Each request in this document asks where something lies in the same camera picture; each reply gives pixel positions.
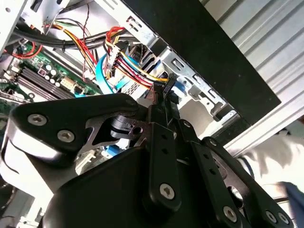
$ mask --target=white cloth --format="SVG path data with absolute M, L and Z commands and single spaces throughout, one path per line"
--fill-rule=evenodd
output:
M 274 135 L 243 157 L 260 185 L 285 181 L 304 192 L 304 139 Z

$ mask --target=yellow wire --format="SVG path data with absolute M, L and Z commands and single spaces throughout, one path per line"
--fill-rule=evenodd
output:
M 90 67 L 92 69 L 95 69 L 95 67 L 91 64 L 90 60 L 88 59 L 88 56 L 86 54 L 86 52 L 83 50 L 83 48 L 80 46 L 80 44 L 78 43 L 78 41 L 76 40 L 76 38 L 73 36 L 73 34 L 71 34 L 68 30 L 64 30 L 65 33 L 67 33 L 73 40 L 74 42 L 77 44 L 77 46 L 80 48 L 80 51 L 81 53 L 84 55 L 86 61 L 87 61 L 87 64 L 90 65 Z
M 111 44 L 109 41 L 105 40 L 106 45 L 109 45 L 110 47 L 114 48 L 116 47 L 115 45 Z
M 77 46 L 79 47 L 80 49 L 80 52 L 84 55 L 85 59 L 87 60 L 87 64 L 90 65 L 90 67 L 92 69 L 95 69 L 95 67 L 90 63 L 89 59 L 88 59 L 88 56 L 86 54 L 86 52 L 83 50 L 83 48 L 81 47 L 81 45 L 78 43 L 78 41 L 76 40 L 75 38 L 75 35 L 72 34 L 70 31 L 66 30 L 66 29 L 63 29 L 62 26 L 60 25 L 53 25 L 54 27 L 56 28 L 59 28 L 60 30 L 63 30 L 63 32 L 65 32 L 66 34 L 68 34 L 69 37 L 71 37 L 73 39 L 73 41 L 77 44 Z
M 115 37 L 115 40 L 114 40 L 113 44 L 117 44 L 118 39 L 119 39 L 119 36 Z
M 148 86 L 146 86 L 146 85 L 144 85 L 144 84 L 142 84 L 142 83 L 136 81 L 134 78 L 130 77 L 130 76 L 129 76 L 126 72 L 124 72 L 123 70 L 119 69 L 119 68 L 116 67 L 116 66 L 115 66 L 115 68 L 116 68 L 117 70 L 119 70 L 124 76 L 130 78 L 130 79 L 131 79 L 132 81 L 134 81 L 135 83 L 140 84 L 141 86 L 145 87 L 146 89 L 150 89 Z
M 146 75 L 147 77 L 153 78 L 153 79 L 156 80 L 156 81 L 163 81 L 163 82 L 168 81 L 168 79 L 166 79 L 166 78 L 158 78 L 158 77 L 154 77 L 154 76 L 152 76 L 152 75 L 149 75 L 147 72 L 141 70 L 141 69 L 138 68 L 134 63 L 132 63 L 132 62 L 129 60 L 129 58 L 125 55 L 124 52 L 121 51 L 120 54 L 122 54 L 122 56 L 124 57 L 124 59 L 125 59 L 126 61 L 128 61 L 128 63 L 129 63 L 132 67 L 134 67 L 136 70 L 138 70 L 138 71 L 141 72 L 142 74 Z

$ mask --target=cable tie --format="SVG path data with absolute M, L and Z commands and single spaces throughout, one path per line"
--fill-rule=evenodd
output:
M 66 51 L 66 40 L 63 40 L 63 45 L 62 45 L 62 52 L 65 53 Z

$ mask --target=silver panel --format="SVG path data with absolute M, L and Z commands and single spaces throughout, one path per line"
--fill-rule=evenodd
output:
M 2 24 L 0 26 L 0 55 L 2 54 L 27 1 L 28 0 L 0 1 L 0 16 L 2 19 Z
M 282 101 L 226 145 L 239 155 L 304 114 L 304 0 L 201 2 Z
M 39 30 L 44 30 L 44 26 L 51 24 L 70 0 L 62 0 L 60 4 L 55 0 L 43 0 L 36 12 L 31 9 L 33 2 L 33 0 L 28 1 L 21 16 L 29 26 L 33 25 Z

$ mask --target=screw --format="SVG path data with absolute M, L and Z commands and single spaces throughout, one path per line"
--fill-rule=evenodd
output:
M 47 121 L 46 117 L 40 114 L 31 114 L 28 116 L 28 122 L 32 125 L 43 126 Z
M 190 123 L 187 122 L 187 121 L 185 121 L 185 120 L 184 120 L 184 125 L 185 125 L 186 127 L 191 127 Z
M 217 145 L 217 143 L 216 143 L 213 139 L 210 139 L 210 143 L 211 143 L 212 145 L 214 145 L 214 146 Z
M 58 132 L 57 138 L 65 143 L 70 143 L 75 139 L 75 136 L 71 131 L 61 130 Z
M 161 195 L 168 200 L 172 200 L 175 196 L 173 188 L 169 184 L 166 184 L 166 183 L 163 183 L 160 185 L 160 192 L 161 192 Z
M 276 223 L 275 216 L 269 210 L 266 211 L 266 215 L 273 223 Z
M 127 99 L 126 103 L 128 103 L 129 105 L 132 105 L 132 106 L 136 104 L 136 102 L 134 100 L 130 100 L 130 99 Z
M 284 223 L 289 224 L 289 221 L 288 221 L 288 219 L 286 218 L 285 215 L 283 215 L 281 212 L 279 212 L 278 215 L 279 215 L 279 218 L 280 218 Z
M 225 214 L 225 216 L 231 221 L 231 222 L 237 222 L 237 215 L 235 214 L 235 212 L 233 211 L 233 209 L 231 209 L 228 206 L 224 206 L 223 208 L 223 212 Z

